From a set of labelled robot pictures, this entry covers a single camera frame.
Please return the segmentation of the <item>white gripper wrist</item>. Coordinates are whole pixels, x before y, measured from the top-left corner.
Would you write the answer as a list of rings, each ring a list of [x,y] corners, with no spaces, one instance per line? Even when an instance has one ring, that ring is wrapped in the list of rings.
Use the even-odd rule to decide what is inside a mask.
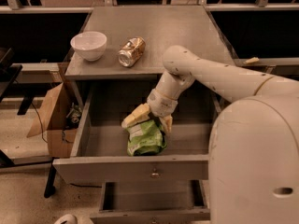
[[[150,118],[149,113],[151,111],[155,117],[160,117],[164,133],[170,134],[173,123],[171,114],[175,111],[177,105],[177,100],[170,99],[163,94],[160,94],[156,89],[153,89],[147,98],[147,102],[139,105],[130,115],[128,115],[122,121],[121,126],[126,129],[135,126],[137,123],[146,121]]]

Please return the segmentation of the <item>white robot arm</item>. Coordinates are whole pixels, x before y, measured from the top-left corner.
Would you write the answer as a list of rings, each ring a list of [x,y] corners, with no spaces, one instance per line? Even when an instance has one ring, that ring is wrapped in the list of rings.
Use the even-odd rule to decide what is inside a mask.
[[[182,46],[163,55],[164,73],[123,122],[166,119],[199,81],[228,101],[209,139],[211,224],[299,224],[299,82],[197,57]]]

